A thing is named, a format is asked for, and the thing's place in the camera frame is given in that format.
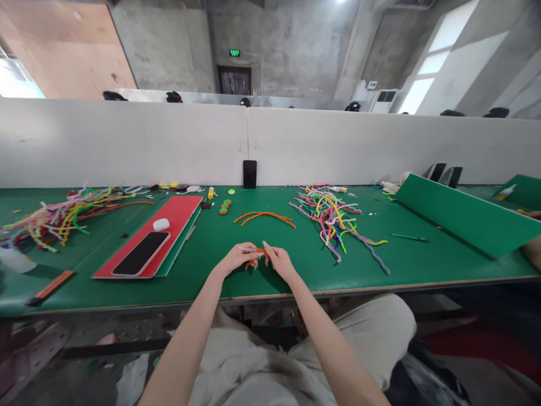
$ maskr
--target glue bottle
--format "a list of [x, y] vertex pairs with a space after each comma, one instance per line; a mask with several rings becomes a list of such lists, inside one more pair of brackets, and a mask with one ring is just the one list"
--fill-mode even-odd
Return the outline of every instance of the glue bottle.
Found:
[[343, 188], [341, 186], [327, 186], [327, 189], [332, 190], [333, 192], [346, 193], [348, 188]]
[[502, 190], [501, 192], [499, 192], [499, 193], [496, 195], [495, 199], [496, 199], [496, 200], [504, 200], [504, 199], [507, 199], [507, 197], [508, 197], [511, 193], [513, 193], [513, 190], [514, 190], [515, 186], [516, 186], [516, 184], [514, 184], [514, 185], [511, 186], [511, 187], [505, 188], [504, 190]]

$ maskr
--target bundle of pipe cleaners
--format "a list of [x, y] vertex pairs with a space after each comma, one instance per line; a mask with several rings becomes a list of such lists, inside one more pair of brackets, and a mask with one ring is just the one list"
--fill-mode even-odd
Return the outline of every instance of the bundle of pipe cleaners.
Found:
[[357, 203], [346, 204], [331, 192], [328, 192], [325, 187], [313, 188], [312, 186], [306, 186], [300, 188], [304, 190], [304, 193], [299, 192], [299, 198], [295, 198], [299, 202], [299, 205], [296, 206], [291, 202], [289, 204], [310, 220], [321, 225], [320, 238], [325, 246], [336, 256], [337, 262], [342, 261], [338, 253], [339, 246], [342, 247], [344, 254], [347, 254], [343, 236], [345, 233], [351, 233], [370, 250], [372, 256], [382, 266], [383, 271], [387, 275], [391, 274], [389, 268], [385, 266], [382, 259], [376, 255], [374, 248], [372, 248], [372, 246], [385, 244], [388, 241], [382, 240], [375, 242], [359, 235], [357, 232], [356, 218], [352, 217], [352, 214], [362, 215], [362, 211], [355, 208]]
[[122, 203], [123, 199], [136, 196], [136, 193], [130, 192], [129, 189], [118, 191], [120, 193], [118, 195], [113, 192], [113, 186], [101, 191], [83, 186], [78, 192], [68, 195], [68, 200], [64, 203], [46, 205], [41, 202], [41, 209], [16, 223], [3, 226], [2, 234], [9, 231], [13, 231], [13, 234], [8, 238], [0, 239], [0, 245], [4, 248], [15, 248], [23, 241], [34, 240], [39, 245], [39, 249], [57, 252], [51, 244], [59, 240], [60, 245], [66, 246], [71, 230], [79, 230], [90, 235], [89, 231], [84, 230], [86, 226], [81, 227], [78, 224], [79, 220], [106, 214], [124, 206], [154, 204], [147, 201]]

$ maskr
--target black phone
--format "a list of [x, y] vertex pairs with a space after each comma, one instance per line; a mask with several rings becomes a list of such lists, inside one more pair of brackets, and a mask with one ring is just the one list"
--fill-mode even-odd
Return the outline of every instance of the black phone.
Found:
[[171, 237], [168, 232], [150, 232], [132, 251], [113, 269], [118, 276], [140, 275], [156, 256], [161, 247]]
[[430, 167], [427, 178], [439, 182], [447, 164], [434, 164]]
[[255, 189], [258, 173], [258, 162], [248, 160], [242, 161], [242, 172], [244, 176], [244, 189]]
[[460, 175], [462, 175], [462, 167], [461, 166], [453, 166], [450, 169], [450, 177], [449, 177], [449, 183], [447, 186], [456, 189], [458, 185], [458, 181], [460, 180]]

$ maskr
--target green workbench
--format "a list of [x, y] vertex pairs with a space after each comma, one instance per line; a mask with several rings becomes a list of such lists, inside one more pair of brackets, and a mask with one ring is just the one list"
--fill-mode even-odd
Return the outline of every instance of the green workbench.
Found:
[[[199, 195], [206, 196], [208, 188]], [[229, 187], [216, 187], [219, 197], [210, 210], [201, 211], [196, 228], [184, 244], [167, 277], [150, 280], [93, 280], [91, 276], [125, 242], [122, 235], [132, 235], [151, 214], [171, 196], [156, 194], [152, 205], [132, 205], [107, 215], [83, 220], [86, 236], [73, 232], [67, 247], [59, 244], [58, 253], [31, 248], [28, 255], [38, 262], [34, 270], [18, 274], [0, 272], [0, 317], [30, 316], [75, 311], [104, 311], [134, 308], [167, 308], [194, 300], [214, 265], [238, 242], [251, 241], [262, 247], [262, 240], [285, 248], [311, 291], [322, 295], [357, 292], [386, 292], [461, 286], [532, 279], [537, 270], [520, 251], [491, 259], [396, 202], [381, 189], [351, 187], [358, 197], [340, 195], [347, 203], [358, 203], [364, 215], [357, 217], [359, 234], [374, 241], [388, 240], [375, 247], [376, 253], [391, 270], [386, 275], [368, 249], [351, 235], [345, 235], [347, 254], [342, 262], [323, 246], [319, 226], [291, 207], [300, 190], [295, 187], [260, 187], [227, 194]], [[490, 196], [495, 188], [463, 189], [479, 197]], [[53, 204], [65, 201], [69, 189], [0, 189], [0, 224], [12, 223], [33, 213], [40, 201]], [[233, 203], [226, 215], [218, 208], [224, 199]], [[138, 200], [147, 200], [144, 195]], [[293, 219], [294, 230], [272, 217], [258, 217], [241, 227], [233, 223], [249, 211], [272, 211]], [[399, 233], [425, 237], [418, 242], [389, 235]], [[25, 302], [62, 271], [74, 275], [39, 307]], [[256, 271], [235, 270], [225, 281], [222, 299], [245, 302], [252, 299], [280, 298], [290, 294], [288, 286], [260, 261]]]

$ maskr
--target red mat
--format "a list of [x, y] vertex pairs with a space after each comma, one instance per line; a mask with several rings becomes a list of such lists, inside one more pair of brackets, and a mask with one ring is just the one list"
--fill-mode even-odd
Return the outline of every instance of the red mat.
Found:
[[[169, 250], [176, 243], [182, 230], [203, 199], [202, 196], [173, 196], [146, 222], [126, 243], [94, 274], [93, 279], [148, 279], [153, 277]], [[169, 228], [164, 230], [171, 234], [156, 256], [139, 276], [112, 275], [113, 269], [134, 249], [148, 233], [153, 232], [156, 220], [166, 218]]]

